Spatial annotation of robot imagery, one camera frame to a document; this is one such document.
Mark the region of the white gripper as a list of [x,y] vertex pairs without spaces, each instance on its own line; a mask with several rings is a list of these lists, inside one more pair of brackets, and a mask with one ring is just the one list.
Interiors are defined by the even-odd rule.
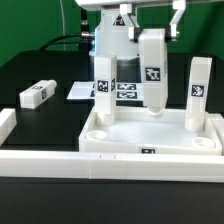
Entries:
[[137,43],[142,28],[133,20],[135,7],[152,7],[172,5],[175,11],[169,25],[165,29],[165,40],[176,41],[179,36],[178,24],[186,10],[187,4],[223,2],[224,0],[75,0],[82,8],[119,8],[121,15],[126,15],[129,21],[128,38]]

